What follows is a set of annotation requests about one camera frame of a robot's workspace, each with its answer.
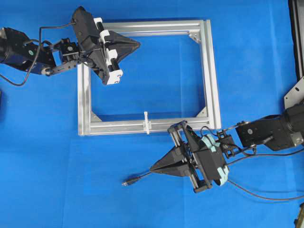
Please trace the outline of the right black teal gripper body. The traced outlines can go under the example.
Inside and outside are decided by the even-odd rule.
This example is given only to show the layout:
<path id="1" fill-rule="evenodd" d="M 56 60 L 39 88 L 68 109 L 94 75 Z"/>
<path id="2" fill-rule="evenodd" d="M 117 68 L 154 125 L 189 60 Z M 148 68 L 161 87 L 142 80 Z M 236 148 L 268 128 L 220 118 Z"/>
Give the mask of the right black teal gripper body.
<path id="1" fill-rule="evenodd" d="M 193 168 L 188 177 L 195 193 L 211 189 L 213 182 L 219 186 L 227 182 L 229 168 L 219 143 L 215 142 L 211 134 L 197 136 L 186 121 L 172 125 L 168 133 L 175 147 L 187 146 L 188 161 Z"/>

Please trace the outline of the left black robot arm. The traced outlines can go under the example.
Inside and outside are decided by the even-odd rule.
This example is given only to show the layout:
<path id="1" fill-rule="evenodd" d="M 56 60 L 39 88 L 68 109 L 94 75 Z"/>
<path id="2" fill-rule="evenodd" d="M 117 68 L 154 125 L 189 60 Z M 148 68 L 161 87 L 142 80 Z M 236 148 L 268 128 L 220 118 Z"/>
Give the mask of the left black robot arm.
<path id="1" fill-rule="evenodd" d="M 120 82 L 119 63 L 140 47 L 140 42 L 103 27 L 101 18 L 93 18 L 84 7 L 78 7 L 71 22 L 76 42 L 63 38 L 57 43 L 30 39 L 25 33 L 3 27 L 0 30 L 0 62 L 28 75 L 52 76 L 84 64 L 104 85 Z"/>

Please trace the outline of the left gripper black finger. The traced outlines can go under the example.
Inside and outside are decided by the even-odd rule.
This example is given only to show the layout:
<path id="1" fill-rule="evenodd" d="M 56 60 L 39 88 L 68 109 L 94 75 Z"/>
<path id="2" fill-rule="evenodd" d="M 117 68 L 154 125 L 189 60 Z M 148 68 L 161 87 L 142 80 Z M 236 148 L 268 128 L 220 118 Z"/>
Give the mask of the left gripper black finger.
<path id="1" fill-rule="evenodd" d="M 120 43 L 120 44 L 112 44 L 108 46 L 109 50 L 115 49 L 117 52 L 117 63 L 120 63 L 124 58 L 126 58 L 129 54 L 136 51 L 141 46 L 140 43 Z"/>
<path id="2" fill-rule="evenodd" d="M 122 47 L 139 48 L 141 45 L 140 42 L 133 40 L 131 38 L 125 37 L 112 30 L 109 31 L 109 35 L 110 35 L 110 44 L 108 46 L 111 46 L 111 47 L 118 46 L 120 48 L 122 48 Z"/>

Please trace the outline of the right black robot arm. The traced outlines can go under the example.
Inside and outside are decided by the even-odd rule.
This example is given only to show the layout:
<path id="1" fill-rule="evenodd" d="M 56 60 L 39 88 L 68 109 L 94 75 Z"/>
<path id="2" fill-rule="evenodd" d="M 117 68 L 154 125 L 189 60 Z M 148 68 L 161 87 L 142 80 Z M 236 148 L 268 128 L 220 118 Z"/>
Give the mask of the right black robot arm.
<path id="1" fill-rule="evenodd" d="M 295 147 L 304 142 L 304 105 L 295 104 L 282 114 L 269 115 L 252 122 L 240 122 L 234 126 L 242 143 L 239 148 L 225 129 L 216 135 L 198 136 L 182 121 L 168 129 L 174 147 L 158 160 L 151 173 L 171 176 L 188 176 L 194 192 L 212 188 L 212 183 L 221 186 L 228 180 L 226 160 L 246 150 L 256 151 L 256 146 L 265 145 L 272 151 Z"/>

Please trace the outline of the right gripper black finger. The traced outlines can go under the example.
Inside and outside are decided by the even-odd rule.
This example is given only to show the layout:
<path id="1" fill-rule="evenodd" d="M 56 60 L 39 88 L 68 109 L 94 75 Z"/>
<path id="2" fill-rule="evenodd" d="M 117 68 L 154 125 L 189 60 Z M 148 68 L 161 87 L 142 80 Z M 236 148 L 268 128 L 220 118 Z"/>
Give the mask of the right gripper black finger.
<path id="1" fill-rule="evenodd" d="M 170 176 L 178 176 L 178 177 L 185 177 L 190 176 L 192 174 L 193 168 L 187 164 L 175 164 L 169 165 L 161 168 L 150 168 L 150 172 L 158 173 L 158 174 L 165 174 Z"/>
<path id="2" fill-rule="evenodd" d="M 167 154 L 158 160 L 150 170 L 190 170 L 187 146 L 173 147 Z"/>

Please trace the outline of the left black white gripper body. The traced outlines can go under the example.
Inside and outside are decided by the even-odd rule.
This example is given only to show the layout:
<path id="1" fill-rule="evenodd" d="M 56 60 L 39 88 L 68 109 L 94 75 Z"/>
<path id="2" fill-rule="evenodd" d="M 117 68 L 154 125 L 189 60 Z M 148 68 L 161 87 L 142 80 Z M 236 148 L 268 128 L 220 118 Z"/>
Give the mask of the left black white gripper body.
<path id="1" fill-rule="evenodd" d="M 104 85 L 118 84 L 123 71 L 118 66 L 117 48 L 109 47 L 115 34 L 103 27 L 102 18 L 94 18 L 82 6 L 74 11 L 72 22 L 81 50 L 81 60 L 95 72 Z"/>

